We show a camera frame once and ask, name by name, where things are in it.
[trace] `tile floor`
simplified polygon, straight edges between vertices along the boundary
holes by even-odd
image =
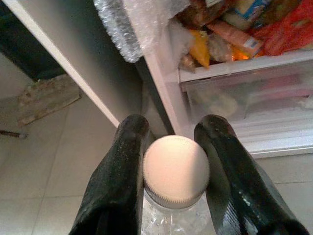
[[[16,105],[0,102],[0,129],[20,131]],[[115,128],[83,96],[22,131],[25,140],[0,136],[0,235],[66,235]],[[313,155],[258,162],[313,234]]]

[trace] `white bottle cap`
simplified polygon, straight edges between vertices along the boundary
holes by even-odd
[[[191,139],[165,136],[146,151],[143,176],[146,191],[155,202],[170,209],[187,208],[207,187],[208,157]]]

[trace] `refrigerator drawer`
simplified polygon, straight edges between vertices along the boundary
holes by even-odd
[[[194,122],[207,114],[229,121],[313,111],[313,61],[182,84]]]

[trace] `orange package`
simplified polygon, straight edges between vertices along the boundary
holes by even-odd
[[[254,37],[264,41],[266,55],[279,55],[313,42],[313,1],[302,0],[283,20],[265,26]]]
[[[207,46],[208,36],[205,32],[197,30],[189,30],[195,40],[189,49],[189,53],[194,57],[202,66],[209,68],[210,53]]]
[[[250,59],[250,57],[247,56],[246,53],[242,52],[238,47],[236,47],[234,45],[231,46],[231,51],[232,51],[233,61]],[[260,51],[254,57],[260,57],[260,56],[263,56],[263,55],[264,55],[263,51]]]

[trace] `grout line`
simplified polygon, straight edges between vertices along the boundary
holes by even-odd
[[[284,182],[284,183],[274,183],[275,185],[286,185],[286,184],[302,184],[302,183],[313,183],[313,181],[295,181],[295,182]]]
[[[52,198],[69,198],[69,197],[83,197],[84,195],[66,195],[66,196],[48,196],[44,197],[44,199],[52,199]]]
[[[32,199],[42,199],[43,197],[17,197],[17,198],[11,198],[11,199],[1,199],[0,202],[5,202],[5,201],[18,201],[18,200],[32,200]]]
[[[34,234],[36,225],[38,224],[39,213],[40,213],[41,208],[42,208],[42,206],[43,206],[43,202],[44,202],[44,198],[45,198],[46,189],[47,189],[47,187],[48,187],[48,183],[49,183],[49,180],[50,180],[50,178],[51,178],[52,169],[53,169],[53,166],[54,166],[54,163],[55,163],[56,155],[57,155],[57,152],[58,152],[58,150],[59,150],[59,145],[60,145],[61,138],[62,138],[62,136],[63,136],[64,129],[65,129],[65,125],[66,125],[66,122],[67,122],[67,117],[68,117],[68,113],[69,113],[69,107],[70,107],[70,105],[67,107],[67,112],[66,112],[66,114],[65,114],[63,127],[62,127],[61,133],[60,133],[60,135],[59,135],[59,141],[58,141],[58,143],[57,143],[57,146],[56,146],[55,151],[54,151],[54,154],[53,154],[54,159],[53,159],[53,162],[52,162],[52,164],[51,164],[51,168],[50,168],[50,170],[49,170],[49,176],[48,176],[47,181],[46,181],[46,184],[45,184],[45,191],[44,191],[43,197],[42,197],[41,202],[40,202],[39,210],[38,210],[37,215],[36,215],[36,220],[35,220],[35,223],[34,223],[34,225],[33,225],[31,235]]]

